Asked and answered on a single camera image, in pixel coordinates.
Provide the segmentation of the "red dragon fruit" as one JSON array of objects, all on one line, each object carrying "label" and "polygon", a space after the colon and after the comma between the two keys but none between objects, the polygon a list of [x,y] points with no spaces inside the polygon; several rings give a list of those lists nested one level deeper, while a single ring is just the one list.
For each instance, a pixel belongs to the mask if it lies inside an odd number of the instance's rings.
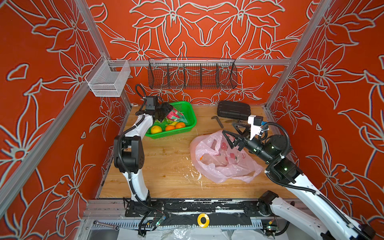
[{"label": "red dragon fruit", "polygon": [[166,116],[166,121],[168,124],[175,126],[178,122],[188,123],[188,120],[183,113],[179,112],[173,108],[170,113]]}]

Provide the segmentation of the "yellow apple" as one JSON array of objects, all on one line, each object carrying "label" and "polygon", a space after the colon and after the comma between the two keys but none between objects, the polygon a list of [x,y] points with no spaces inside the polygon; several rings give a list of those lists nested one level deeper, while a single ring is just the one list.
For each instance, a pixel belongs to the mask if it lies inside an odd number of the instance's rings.
[{"label": "yellow apple", "polygon": [[159,133],[162,133],[163,130],[160,126],[152,126],[151,127],[151,134],[154,135],[154,134],[159,134]]}]

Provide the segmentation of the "pink plastic bag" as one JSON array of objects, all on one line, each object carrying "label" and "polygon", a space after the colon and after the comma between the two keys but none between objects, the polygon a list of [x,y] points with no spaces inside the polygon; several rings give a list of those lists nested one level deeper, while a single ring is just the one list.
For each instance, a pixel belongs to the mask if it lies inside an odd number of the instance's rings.
[{"label": "pink plastic bag", "polygon": [[215,183],[223,183],[228,179],[250,183],[264,171],[244,150],[231,149],[222,130],[193,139],[190,155],[194,167]]}]

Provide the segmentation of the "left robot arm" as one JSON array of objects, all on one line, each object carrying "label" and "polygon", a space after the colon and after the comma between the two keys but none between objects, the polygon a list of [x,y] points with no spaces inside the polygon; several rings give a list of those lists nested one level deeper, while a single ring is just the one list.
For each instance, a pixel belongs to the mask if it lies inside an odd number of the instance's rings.
[{"label": "left robot arm", "polygon": [[114,139],[114,166],[125,176],[134,203],[148,210],[159,210],[164,204],[152,203],[142,173],[145,162],[143,138],[155,121],[163,122],[174,107],[160,97],[147,96],[140,84],[135,86],[135,90],[144,103],[136,112],[138,118],[135,123]]}]

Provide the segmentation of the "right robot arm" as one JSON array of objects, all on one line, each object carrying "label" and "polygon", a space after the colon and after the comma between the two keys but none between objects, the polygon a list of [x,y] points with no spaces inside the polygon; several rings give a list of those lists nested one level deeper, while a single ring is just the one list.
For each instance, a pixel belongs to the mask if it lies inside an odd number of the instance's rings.
[{"label": "right robot arm", "polygon": [[342,212],[316,188],[303,171],[287,158],[291,152],[288,132],[279,124],[240,125],[245,130],[223,131],[230,148],[246,149],[263,160],[267,178],[293,193],[314,214],[290,205],[277,194],[267,191],[259,198],[262,214],[273,214],[293,224],[316,240],[372,240],[376,232],[368,224],[359,224]]}]

